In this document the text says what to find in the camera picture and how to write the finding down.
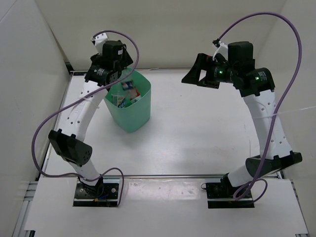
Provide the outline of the Pepsi label plastic bottle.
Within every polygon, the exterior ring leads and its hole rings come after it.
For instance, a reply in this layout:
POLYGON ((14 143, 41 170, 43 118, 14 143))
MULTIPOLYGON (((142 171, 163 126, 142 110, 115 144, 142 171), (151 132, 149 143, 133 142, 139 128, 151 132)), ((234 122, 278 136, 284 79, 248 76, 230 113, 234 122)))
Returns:
POLYGON ((122 85, 122 89, 124 91, 129 91, 129 90, 132 90, 134 88, 133 80, 124 80, 121 82, 121 85, 122 85))

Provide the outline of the blue white label clear bottle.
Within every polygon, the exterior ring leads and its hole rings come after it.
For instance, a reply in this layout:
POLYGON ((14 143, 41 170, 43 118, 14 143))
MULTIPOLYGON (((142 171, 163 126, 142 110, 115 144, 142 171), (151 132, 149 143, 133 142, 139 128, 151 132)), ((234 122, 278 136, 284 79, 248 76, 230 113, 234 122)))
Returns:
POLYGON ((117 108, 123 109, 127 107, 127 92, 116 91, 111 94, 112 103, 117 108))

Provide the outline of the red label plastic bottle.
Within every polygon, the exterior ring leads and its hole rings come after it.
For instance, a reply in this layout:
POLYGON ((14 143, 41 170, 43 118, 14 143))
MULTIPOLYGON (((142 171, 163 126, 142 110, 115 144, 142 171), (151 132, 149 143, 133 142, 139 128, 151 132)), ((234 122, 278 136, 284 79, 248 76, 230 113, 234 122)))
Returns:
POLYGON ((140 92, 138 91, 138 89, 136 87, 129 89, 127 91, 127 94, 128 94, 128 99, 129 99, 131 104, 136 103, 137 101, 139 101, 142 98, 140 92))

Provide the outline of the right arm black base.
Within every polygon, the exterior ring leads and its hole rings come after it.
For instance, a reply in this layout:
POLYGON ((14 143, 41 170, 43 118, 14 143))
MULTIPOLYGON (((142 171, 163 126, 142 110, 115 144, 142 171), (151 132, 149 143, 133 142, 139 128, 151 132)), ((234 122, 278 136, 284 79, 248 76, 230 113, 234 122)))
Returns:
POLYGON ((237 188, 226 184, 224 178, 206 179, 200 187, 206 191, 208 209, 254 208, 252 194, 235 200, 233 194, 237 188))

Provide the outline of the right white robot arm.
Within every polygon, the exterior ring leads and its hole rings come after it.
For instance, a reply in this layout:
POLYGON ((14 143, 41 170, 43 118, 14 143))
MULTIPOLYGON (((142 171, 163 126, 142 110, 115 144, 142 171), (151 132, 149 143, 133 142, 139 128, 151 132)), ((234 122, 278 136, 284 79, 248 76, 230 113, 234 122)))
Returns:
POLYGON ((240 186, 302 162, 301 153, 293 151, 283 131, 280 118, 274 114, 275 84, 267 68, 256 68, 253 44, 248 41, 228 44, 228 56, 199 53, 182 83, 218 89, 231 83, 248 107, 259 141, 260 153, 247 158, 245 164, 221 179, 222 193, 234 197, 240 186))

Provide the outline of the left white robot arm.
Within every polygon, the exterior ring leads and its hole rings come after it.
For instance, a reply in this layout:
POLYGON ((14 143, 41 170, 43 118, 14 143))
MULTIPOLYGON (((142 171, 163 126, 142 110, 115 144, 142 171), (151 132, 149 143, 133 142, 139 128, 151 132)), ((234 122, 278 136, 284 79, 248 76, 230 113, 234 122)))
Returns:
POLYGON ((98 53, 90 58, 92 63, 79 95, 82 101, 73 106, 58 130, 50 131, 48 136, 56 154, 80 175, 80 182, 93 198, 102 195, 104 186, 91 161, 92 147, 84 142, 86 131, 99 104, 108 93, 102 87, 118 80, 122 71, 133 62, 126 51, 126 45, 120 40, 96 42, 95 46, 98 53))

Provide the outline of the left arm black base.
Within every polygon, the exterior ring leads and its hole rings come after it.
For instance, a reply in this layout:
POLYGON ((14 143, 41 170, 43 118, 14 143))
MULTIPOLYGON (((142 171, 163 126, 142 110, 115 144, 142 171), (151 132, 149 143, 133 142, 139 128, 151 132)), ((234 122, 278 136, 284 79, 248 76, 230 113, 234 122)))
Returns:
POLYGON ((96 186, 77 180, 74 191, 74 207, 119 207, 122 201, 125 176, 103 177, 96 186))

